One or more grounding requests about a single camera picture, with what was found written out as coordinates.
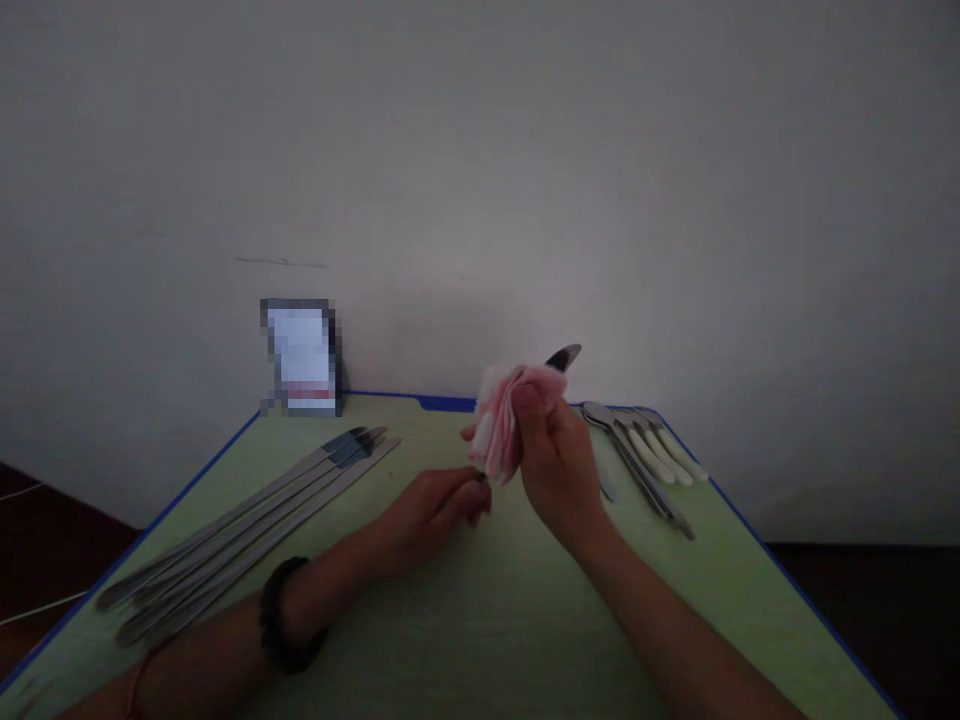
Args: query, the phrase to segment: white cable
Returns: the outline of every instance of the white cable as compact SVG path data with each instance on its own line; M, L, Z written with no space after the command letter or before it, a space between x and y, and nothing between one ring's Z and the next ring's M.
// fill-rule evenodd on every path
M62 598L62 599L60 599L60 600L57 600L56 602L50 603L49 605L44 605L43 607L34 608L33 610L28 610L28 611L25 612L25 613L20 613L19 615L14 615L12 618L7 618L6 620L0 621L0 627L3 627L4 625L9 625L10 623L16 622L17 620L23 620L24 618L30 617L31 615L36 615L37 613L42 613L44 610L49 610L50 608L56 607L57 605L63 605L64 603L70 602L71 600L76 600L77 598L82 598L82 597L83 597L84 595L86 595L86 594L87 594L87 591L84 590L82 593L77 593L76 595L71 595L71 596L68 597L68 598Z
M20 492L15 492L15 493L10 493L9 495L4 495L2 498L0 498L0 502L3 502L4 500L9 500L10 498L16 497L17 495L23 495L24 493L28 493L28 492L30 492L31 490L36 490L37 488L40 488L40 487L46 487L46 486L45 486L43 483L37 483L36 485L31 485L31 486L28 487L26 490L21 490Z

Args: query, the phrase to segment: green table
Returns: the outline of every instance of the green table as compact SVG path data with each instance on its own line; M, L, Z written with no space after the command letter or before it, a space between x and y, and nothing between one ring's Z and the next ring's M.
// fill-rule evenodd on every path
M259 588L291 555L315 555L375 518L421 469L464 464L469 409L443 399L348 395L339 419L255 417L171 503L0 691L0 717L49 717L135 663L112 640L129 607L90 600L357 425L387 425L400 446L300 527L217 608ZM656 517L610 443L598 461L616 485L610 516L631 546L810 718L897 711L712 483L669 487L697 533ZM649 677L586 578L535 516L518 479L494 488L493 514L434 560L384 583L332 629L307 672L278 681L250 717L665 716ZM24 709L30 708L26 715Z

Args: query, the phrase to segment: pink cloth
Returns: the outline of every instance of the pink cloth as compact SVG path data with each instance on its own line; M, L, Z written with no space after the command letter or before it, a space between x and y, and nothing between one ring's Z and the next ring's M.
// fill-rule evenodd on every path
M470 463L498 485L505 485L517 472L523 456L520 428L513 414L511 394L517 385L533 385L553 410L567 389L567 378L547 365L502 365L483 373L477 407L473 412L476 433L470 443Z

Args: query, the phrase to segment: white wall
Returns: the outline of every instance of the white wall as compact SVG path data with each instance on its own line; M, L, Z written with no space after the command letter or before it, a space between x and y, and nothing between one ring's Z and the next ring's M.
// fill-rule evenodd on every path
M659 408L765 538L956 543L958 28L5 2L0 459L145 525L256 410L259 299L332 297L356 388L579 341L574 398Z

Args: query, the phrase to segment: black beaded bracelet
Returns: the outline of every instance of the black beaded bracelet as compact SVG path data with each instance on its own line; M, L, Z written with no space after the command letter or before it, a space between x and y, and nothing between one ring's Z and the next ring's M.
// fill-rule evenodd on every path
M284 560L273 571L260 595L260 627L263 628L260 646L273 664L287 675L302 672L310 667L310 663L320 652L320 646L327 637L327 629L324 628L306 647L298 648L287 644L280 629L280 591L287 578L307 562L304 557Z

